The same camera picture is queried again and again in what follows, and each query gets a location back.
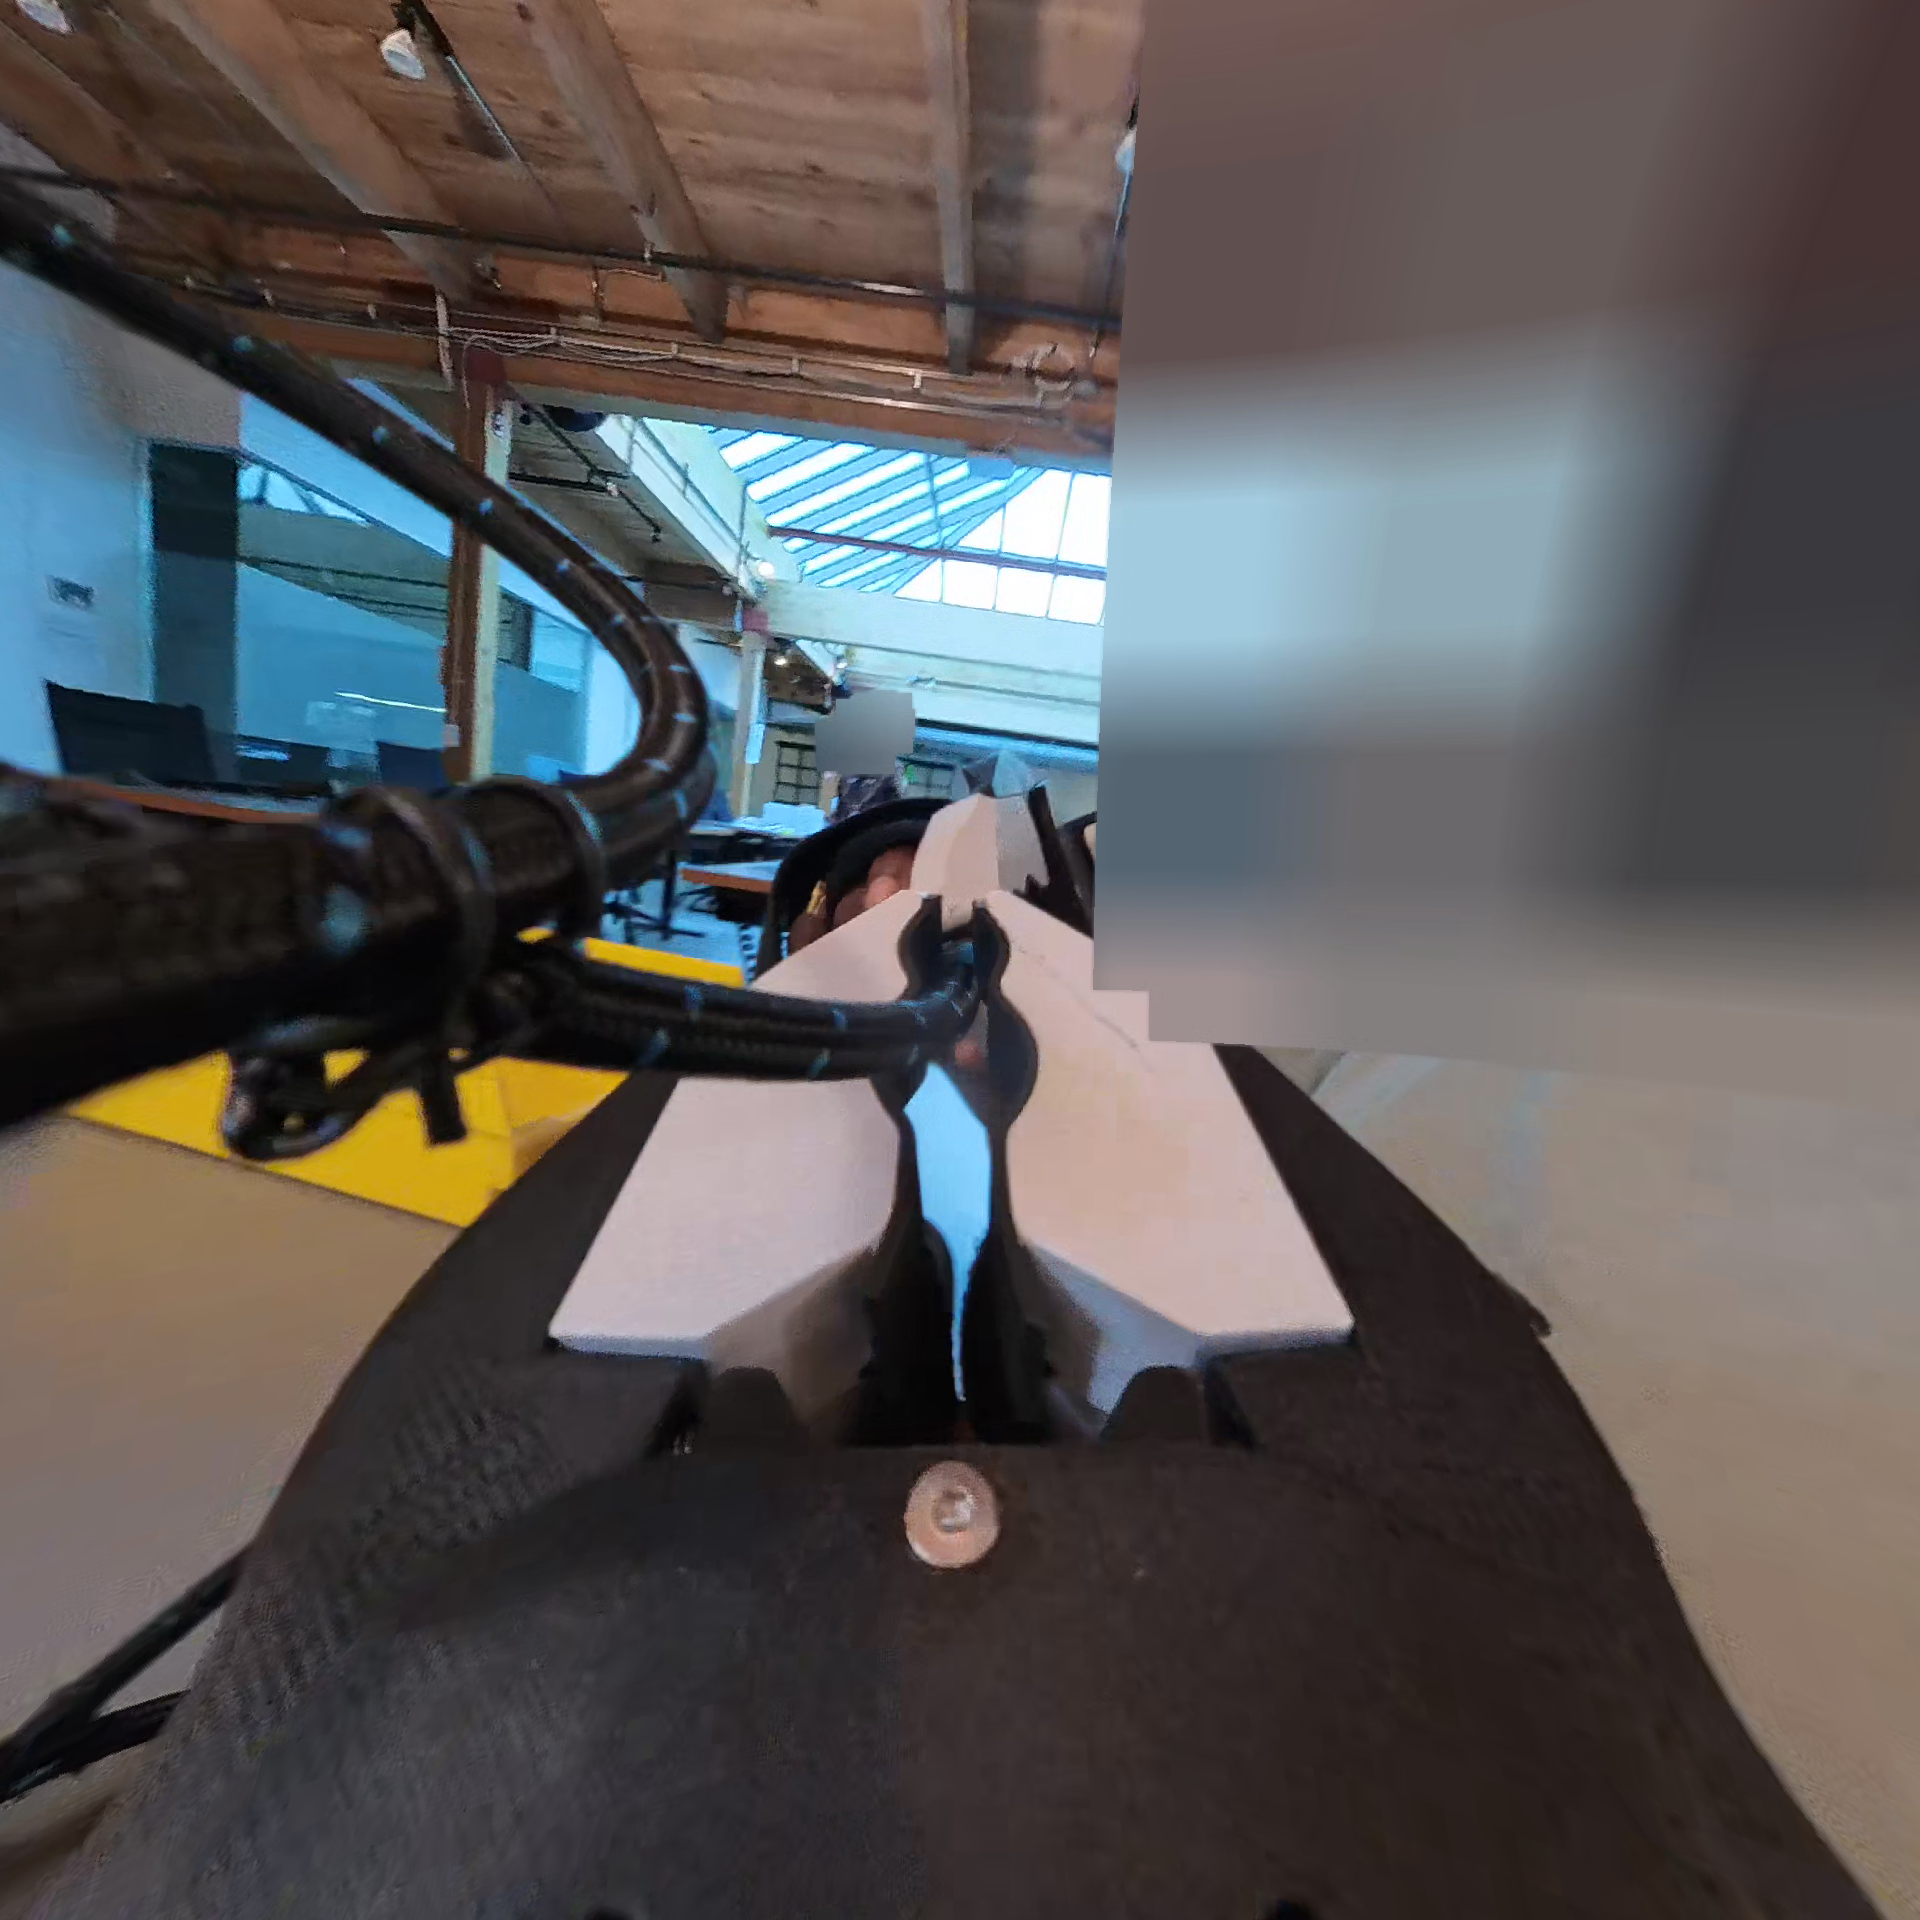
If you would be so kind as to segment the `yellow plastic bins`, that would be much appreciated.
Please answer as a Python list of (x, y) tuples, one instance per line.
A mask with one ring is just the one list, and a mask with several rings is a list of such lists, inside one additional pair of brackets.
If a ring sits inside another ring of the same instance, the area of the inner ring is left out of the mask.
[[(227, 1056), (148, 1072), (67, 1106), (68, 1117), (230, 1160), (222, 1136)], [(345, 1140), (304, 1158), (256, 1164), (273, 1178), (469, 1227), (616, 1087), (615, 1072), (496, 1060), (461, 1079), (467, 1136), (432, 1144), (414, 1094), (389, 1094)]]

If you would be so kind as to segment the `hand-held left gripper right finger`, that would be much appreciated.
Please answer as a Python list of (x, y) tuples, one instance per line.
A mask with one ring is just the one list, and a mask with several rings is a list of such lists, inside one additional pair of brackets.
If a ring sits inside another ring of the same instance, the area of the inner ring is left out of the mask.
[(1013, 893), (995, 1012), (1030, 1060), (1006, 1126), (1006, 1213), (1033, 1269), (1049, 1382), (1112, 1413), (1149, 1370), (1352, 1336), (1304, 1216), (1211, 1045), (1153, 1040), (1142, 991), (1100, 989), (1085, 933)]

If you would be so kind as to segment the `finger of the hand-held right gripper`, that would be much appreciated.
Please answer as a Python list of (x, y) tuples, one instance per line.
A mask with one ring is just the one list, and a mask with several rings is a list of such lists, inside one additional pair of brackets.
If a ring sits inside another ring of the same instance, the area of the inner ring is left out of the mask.
[(910, 886), (939, 902), (950, 936), (971, 928), (975, 907), (992, 893), (1013, 893), (1091, 933), (1094, 828), (1092, 811), (1056, 821), (1045, 787), (1017, 798), (971, 795), (927, 818)]

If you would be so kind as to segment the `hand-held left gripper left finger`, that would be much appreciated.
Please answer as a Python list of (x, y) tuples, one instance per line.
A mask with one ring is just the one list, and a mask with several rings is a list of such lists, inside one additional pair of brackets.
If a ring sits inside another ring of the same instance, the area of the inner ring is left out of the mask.
[(569, 1352), (772, 1373), (796, 1413), (863, 1389), (958, 1403), (953, 1264), (921, 1212), (910, 1099), (953, 1040), (908, 1019), (904, 1068), (681, 1079), (559, 1296)]

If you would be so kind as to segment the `person's right hand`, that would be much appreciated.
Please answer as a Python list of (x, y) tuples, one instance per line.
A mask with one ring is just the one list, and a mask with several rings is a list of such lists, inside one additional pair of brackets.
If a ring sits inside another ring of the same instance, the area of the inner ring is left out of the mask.
[(894, 845), (847, 864), (839, 859), (812, 882), (785, 933), (785, 957), (831, 983), (859, 979), (897, 983), (901, 942), (921, 912), (911, 886), (917, 851)]

